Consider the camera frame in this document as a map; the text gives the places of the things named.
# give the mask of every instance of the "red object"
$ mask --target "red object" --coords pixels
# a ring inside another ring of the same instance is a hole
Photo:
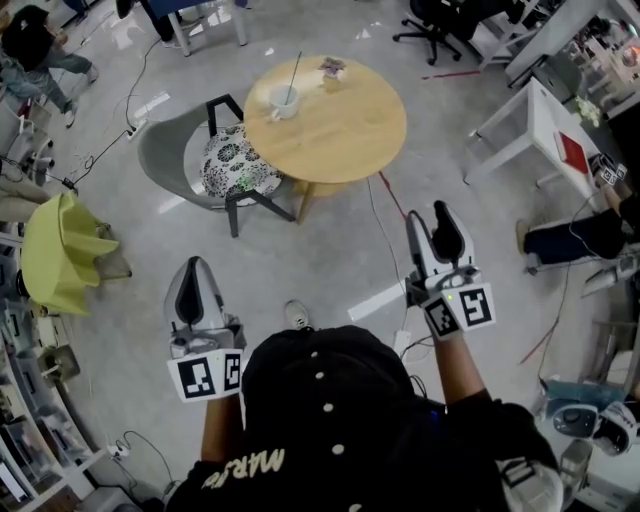
[[[555,137],[560,160],[582,174],[589,174],[589,164],[584,156],[582,146],[562,132],[556,132]]]

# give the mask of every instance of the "white cup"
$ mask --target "white cup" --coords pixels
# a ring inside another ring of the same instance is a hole
[[[273,107],[271,119],[274,121],[289,119],[298,112],[298,91],[295,87],[291,87],[291,92],[289,92],[288,85],[277,85],[271,89],[269,104]]]

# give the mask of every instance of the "sneaker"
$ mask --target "sneaker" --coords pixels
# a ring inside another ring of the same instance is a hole
[[[171,41],[162,41],[162,46],[165,48],[180,48],[180,43],[175,39],[171,39]]]
[[[89,79],[89,83],[92,84],[93,82],[95,82],[98,79],[99,75],[100,73],[98,72],[98,68],[92,64],[89,68],[89,71],[87,71],[87,78]]]
[[[71,105],[71,108],[64,113],[64,125],[67,128],[71,128],[71,125],[76,120],[76,106]]]
[[[284,317],[289,326],[296,331],[311,327],[309,313],[299,300],[290,300],[285,304]]]
[[[516,239],[518,241],[518,252],[524,256],[524,238],[531,230],[529,223],[524,220],[516,222]]]
[[[200,25],[200,20],[190,21],[190,20],[185,20],[184,18],[182,18],[182,21],[180,22],[180,26],[182,28],[184,28],[185,30],[192,29],[193,27],[195,27],[197,25]]]

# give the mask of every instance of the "table leg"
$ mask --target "table leg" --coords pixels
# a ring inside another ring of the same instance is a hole
[[[169,14],[169,21],[171,22],[173,31],[176,34],[178,43],[180,43],[182,53],[185,57],[188,57],[189,55],[191,55],[191,50],[189,49],[189,40],[184,36],[184,32],[182,31],[182,27],[180,27],[180,22],[178,22],[178,17],[176,16],[175,12]]]
[[[502,164],[508,162],[513,157],[522,153],[525,149],[531,146],[531,144],[532,140],[529,137],[528,133],[521,135],[511,144],[498,151],[498,153],[496,153],[494,156],[492,156],[488,160],[485,160],[478,167],[475,167],[474,169],[469,171],[469,173],[464,178],[464,182],[467,185],[470,185],[473,181],[477,181],[490,172],[495,171]]]
[[[298,212],[298,224],[302,224],[307,211],[309,210],[309,206],[311,204],[311,199],[313,198],[313,193],[315,192],[316,184],[315,183],[307,183],[307,190],[304,192],[304,197],[302,198],[302,204],[300,205],[300,211]]]
[[[247,33],[244,28],[244,11],[242,7],[238,7],[234,0],[229,0],[231,4],[231,21],[236,28],[236,35],[238,36],[238,44],[244,46],[247,44]]]
[[[529,87],[529,84],[527,84],[522,89],[520,89],[518,91],[518,94],[507,101],[495,114],[487,119],[484,124],[480,126],[480,128],[472,132],[471,135],[479,135],[482,137],[482,133],[480,133],[481,131],[488,130],[489,128],[494,127],[505,117],[511,114],[511,112],[513,112],[518,107],[518,105],[527,98],[527,96],[529,95]]]
[[[558,178],[561,178],[561,177],[562,177],[562,173],[554,172],[552,174],[549,174],[548,176],[545,176],[544,178],[540,178],[539,180],[537,180],[536,187],[540,188],[543,185],[546,185],[547,183],[549,183],[550,181],[557,180]]]

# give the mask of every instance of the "power strip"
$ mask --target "power strip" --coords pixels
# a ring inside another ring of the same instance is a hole
[[[135,139],[138,136],[138,134],[142,130],[144,130],[145,126],[147,126],[147,120],[143,119],[142,121],[140,121],[140,124],[135,127],[136,130],[131,135],[127,134],[127,140],[131,142],[133,139]]]

